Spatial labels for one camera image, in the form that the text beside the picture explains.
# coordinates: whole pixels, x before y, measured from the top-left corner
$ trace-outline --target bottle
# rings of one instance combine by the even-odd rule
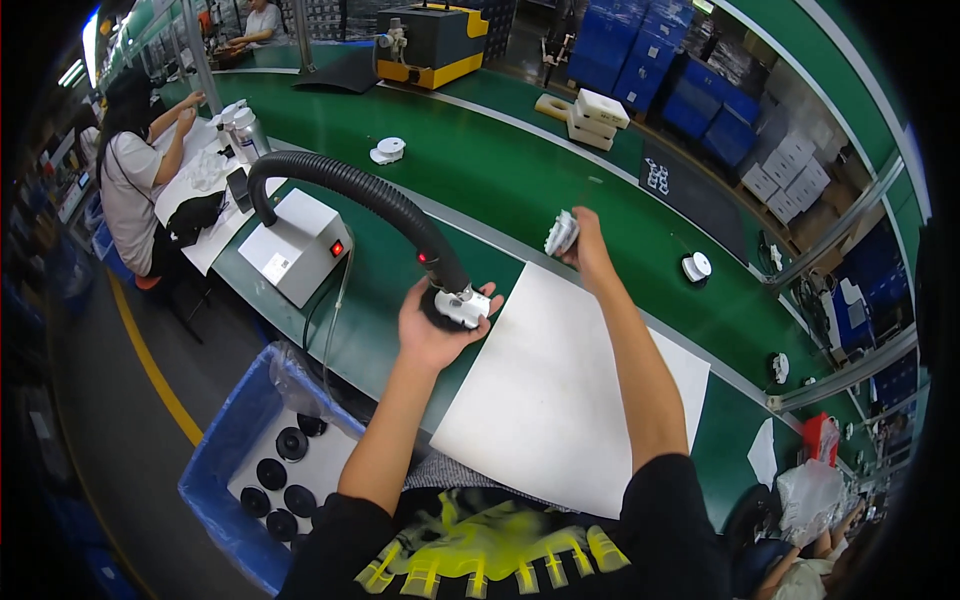
[[[260,122],[249,108],[237,110],[233,116],[233,127],[237,139],[240,140],[240,154],[244,155],[248,162],[255,162],[271,151],[270,142],[267,141]]]

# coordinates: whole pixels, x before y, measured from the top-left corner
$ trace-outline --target person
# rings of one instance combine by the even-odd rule
[[[383,396],[336,493],[313,515],[279,600],[319,590],[331,598],[731,598],[729,558],[687,453],[677,386],[613,268],[599,218],[582,206],[573,212],[580,234],[563,261],[603,312],[630,437],[634,474],[620,519],[567,512],[494,482],[410,485],[414,439],[438,375],[491,328],[486,319],[459,333],[432,325],[419,309],[425,277],[400,308],[399,354]],[[503,303],[493,298],[491,315]]]
[[[250,14],[247,15],[247,31],[240,37],[227,42],[230,48],[241,50],[247,46],[286,46],[287,37],[283,16],[276,4],[267,0],[250,0]]]
[[[790,548],[786,556],[770,569],[753,600],[822,600],[828,592],[840,588],[876,536],[878,524],[870,523],[853,542],[847,543],[847,530],[865,506],[860,500],[832,533],[824,532],[816,539],[812,557],[803,558],[806,548]]]
[[[95,175],[97,167],[97,137],[100,135],[100,122],[89,104],[80,104],[73,113],[70,128],[73,130],[73,154],[80,168],[89,175]]]
[[[121,72],[107,90],[97,149],[97,182],[104,219],[120,259],[144,277],[170,273],[182,262],[163,224],[154,214],[158,186],[173,179],[183,158],[183,138],[193,126],[204,99],[195,91],[153,122],[148,116],[151,85],[134,69]],[[165,153],[150,144],[176,123]]]

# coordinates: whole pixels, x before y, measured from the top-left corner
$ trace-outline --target yellow graphic print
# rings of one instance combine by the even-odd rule
[[[465,504],[482,505],[476,491],[467,491]],[[397,575],[406,575],[400,594],[436,598],[443,577],[468,576],[465,598],[483,600],[490,581],[514,575],[521,594],[540,592],[534,561],[543,559],[552,588],[569,585],[560,554],[570,551],[581,578],[594,573],[586,551],[600,572],[630,564],[598,526],[568,526],[549,531],[550,515],[519,509],[504,502],[474,515],[462,508],[460,490],[439,494],[440,518],[419,513],[415,527],[401,531],[354,581],[367,593],[382,593]]]

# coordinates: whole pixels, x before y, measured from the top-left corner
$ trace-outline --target hand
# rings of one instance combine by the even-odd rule
[[[584,287],[596,295],[599,291],[598,286],[605,279],[616,278],[616,271],[613,269],[610,255],[607,254],[607,244],[604,243],[603,233],[600,232],[600,218],[597,213],[585,206],[574,206],[573,216],[576,217],[577,225],[580,226],[580,234],[577,235],[577,241],[573,243],[570,250],[562,255],[562,260],[580,272]]]
[[[193,122],[196,118],[197,110],[195,108],[185,108],[181,110],[177,116],[177,135],[187,135],[190,128],[193,127]]]
[[[490,321],[481,317],[480,325],[475,329],[457,333],[437,328],[420,311],[420,297],[428,285],[426,277],[418,281],[407,292],[407,298],[400,308],[400,354],[436,375],[460,356],[464,348],[487,335]],[[496,285],[491,282],[481,287],[480,293],[490,296],[494,289]],[[503,301],[503,296],[491,299],[491,316],[503,306]]]

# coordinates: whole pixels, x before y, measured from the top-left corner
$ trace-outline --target black t-shirt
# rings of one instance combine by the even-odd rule
[[[279,600],[731,598],[729,558],[680,454],[634,475],[619,521],[469,488],[404,492],[393,519],[334,493],[313,522]]]

